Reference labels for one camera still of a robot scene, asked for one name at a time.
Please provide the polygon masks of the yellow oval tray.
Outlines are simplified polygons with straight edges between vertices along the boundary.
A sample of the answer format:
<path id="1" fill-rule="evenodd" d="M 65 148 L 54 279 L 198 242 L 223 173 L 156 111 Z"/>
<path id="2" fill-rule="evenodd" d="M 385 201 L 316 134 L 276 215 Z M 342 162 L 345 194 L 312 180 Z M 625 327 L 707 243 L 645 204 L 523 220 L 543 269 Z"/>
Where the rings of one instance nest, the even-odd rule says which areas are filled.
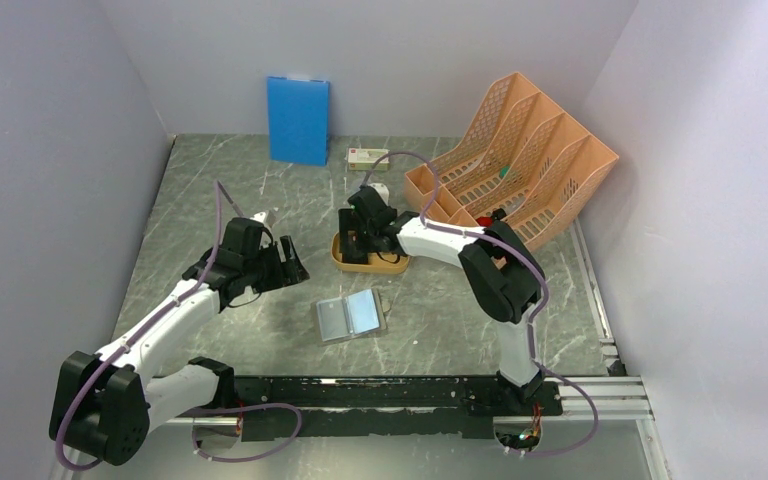
<path id="1" fill-rule="evenodd" d="M 343 262 L 340 246 L 340 237 L 335 234 L 332 238 L 330 255 L 336 268 L 343 272 L 398 275 L 403 273 L 410 263 L 409 257 L 396 254 L 370 254 L 365 264 L 346 263 Z"/>

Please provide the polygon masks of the grey card holder wallet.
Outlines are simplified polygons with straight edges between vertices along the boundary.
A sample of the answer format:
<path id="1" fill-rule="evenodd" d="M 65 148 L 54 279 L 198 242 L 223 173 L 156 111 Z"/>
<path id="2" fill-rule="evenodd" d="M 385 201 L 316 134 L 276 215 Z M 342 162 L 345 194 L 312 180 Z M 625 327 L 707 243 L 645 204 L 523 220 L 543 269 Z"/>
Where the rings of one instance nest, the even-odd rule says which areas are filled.
<path id="1" fill-rule="evenodd" d="M 387 312 L 375 288 L 320 300 L 311 305 L 313 325 L 323 344 L 380 336 L 388 329 Z"/>

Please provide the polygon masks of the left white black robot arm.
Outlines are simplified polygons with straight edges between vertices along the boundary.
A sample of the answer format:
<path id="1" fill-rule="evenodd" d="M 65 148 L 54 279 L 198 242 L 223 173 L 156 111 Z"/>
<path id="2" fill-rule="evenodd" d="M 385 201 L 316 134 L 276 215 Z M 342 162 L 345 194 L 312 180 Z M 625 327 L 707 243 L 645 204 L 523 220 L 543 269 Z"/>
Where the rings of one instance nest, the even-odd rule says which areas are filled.
<path id="1" fill-rule="evenodd" d="M 235 217 L 221 240 L 182 275 L 137 325 L 94 353 L 76 351 L 61 365 L 49 437 L 63 464 L 66 448 L 96 464 L 129 461 L 149 433 L 191 410 L 221 416 L 241 406 L 231 366 L 206 357 L 160 376 L 183 341 L 231 306 L 256 294 L 296 285 L 309 275 L 288 235 L 275 237 L 274 214 Z"/>

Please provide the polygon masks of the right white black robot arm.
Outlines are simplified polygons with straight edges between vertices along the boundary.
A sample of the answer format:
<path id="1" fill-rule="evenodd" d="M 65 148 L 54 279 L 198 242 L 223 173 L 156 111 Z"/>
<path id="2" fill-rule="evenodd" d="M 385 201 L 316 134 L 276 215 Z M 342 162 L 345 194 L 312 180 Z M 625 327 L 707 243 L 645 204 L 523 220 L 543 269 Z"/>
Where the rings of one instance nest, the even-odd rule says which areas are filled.
<path id="1" fill-rule="evenodd" d="M 533 321 L 546 306 L 545 273 L 513 229 L 502 220 L 487 227 L 432 221 L 398 212 L 369 185 L 338 210 L 341 253 L 352 262 L 371 254 L 423 257 L 460 268 L 482 311 L 497 327 L 499 398 L 522 414 L 538 399 L 545 375 L 537 360 Z"/>

